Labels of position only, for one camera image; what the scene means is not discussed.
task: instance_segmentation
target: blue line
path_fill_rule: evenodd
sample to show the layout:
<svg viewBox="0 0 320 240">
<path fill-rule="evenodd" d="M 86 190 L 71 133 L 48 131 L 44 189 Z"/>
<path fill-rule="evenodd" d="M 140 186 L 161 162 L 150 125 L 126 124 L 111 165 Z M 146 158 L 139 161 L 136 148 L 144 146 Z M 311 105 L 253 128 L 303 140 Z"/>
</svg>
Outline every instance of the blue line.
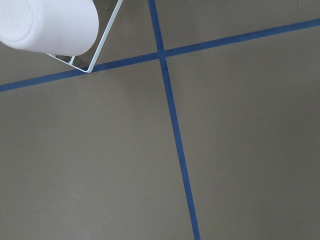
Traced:
<svg viewBox="0 0 320 240">
<path fill-rule="evenodd" d="M 108 70 L 108 69 L 114 69 L 114 68 L 132 65 L 132 64 L 143 63 L 143 62 L 155 60 L 158 58 L 159 57 L 158 57 L 157 52 L 149 53 L 149 54 L 145 54 L 145 55 L 140 55 L 140 56 L 135 56 L 135 57 L 129 57 L 129 58 L 122 59 L 122 60 L 98 64 L 93 68 L 92 72 L 100 72 L 100 71 L 104 71 L 104 70 Z M 72 77 L 76 77 L 76 76 L 80 76 L 80 75 L 84 75 L 84 74 L 86 74 L 86 73 L 75 69 L 75 70 L 70 70 L 70 71 L 54 73 L 54 74 L 50 74 L 50 75 L 46 75 L 46 76 L 40 76 L 40 77 L 31 78 L 31 79 L 26 79 L 26 80 L 22 80 L 22 81 L 11 82 L 11 83 L 0 85 L 0 93 L 5 92 L 5 91 L 9 91 L 9 90 L 25 88 L 25 87 L 29 87 L 29 86 L 33 86 L 33 85 L 49 83 L 52 81 L 72 78 Z"/>
<path fill-rule="evenodd" d="M 173 95 L 171 82 L 170 82 L 170 75 L 169 75 L 168 64 L 167 64 L 166 55 L 165 55 L 164 43 L 161 35 L 156 3 L 155 3 L 155 0 L 148 0 L 148 3 L 149 3 L 153 31 L 154 31 L 155 41 L 156 41 L 156 47 L 159 53 L 159 61 L 161 66 L 163 82 L 164 82 L 166 99 L 169 106 L 171 124 L 173 128 L 175 145 L 178 153 L 184 191 L 185 191 L 186 201 L 187 201 L 189 214 L 190 214 L 193 237 L 195 240 L 200 240 L 201 238 L 200 238 L 200 232 L 198 227 L 196 209 L 195 209 L 194 199 L 191 191 L 186 157 L 185 157 L 184 147 L 182 143 L 179 123 L 178 123 L 178 116 L 177 116 L 176 105 L 174 101 L 174 95 Z"/>
<path fill-rule="evenodd" d="M 260 31 L 254 31 L 250 33 L 245 33 L 236 36 L 225 37 L 217 40 L 205 41 L 201 43 L 196 43 L 188 46 L 177 47 L 173 49 L 169 49 L 165 51 L 165 55 L 167 57 L 172 57 L 176 55 L 191 53 L 199 50 L 215 48 L 223 45 L 235 44 L 239 42 L 244 42 L 253 39 L 264 38 L 277 34 L 284 34 L 292 31 L 318 27 L 320 26 L 320 19 L 314 19 L 310 21 L 299 22 L 295 24 L 278 26 L 274 28 L 269 28 Z"/>
</svg>

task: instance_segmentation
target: white cup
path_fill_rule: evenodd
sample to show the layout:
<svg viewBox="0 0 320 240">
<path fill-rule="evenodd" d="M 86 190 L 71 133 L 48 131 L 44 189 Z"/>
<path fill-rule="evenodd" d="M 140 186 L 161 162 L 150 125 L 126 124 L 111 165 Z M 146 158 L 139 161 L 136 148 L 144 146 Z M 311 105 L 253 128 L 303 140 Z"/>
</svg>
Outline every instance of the white cup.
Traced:
<svg viewBox="0 0 320 240">
<path fill-rule="evenodd" d="M 14 49 L 78 56 L 98 28 L 92 0 L 0 0 L 0 41 Z"/>
</svg>

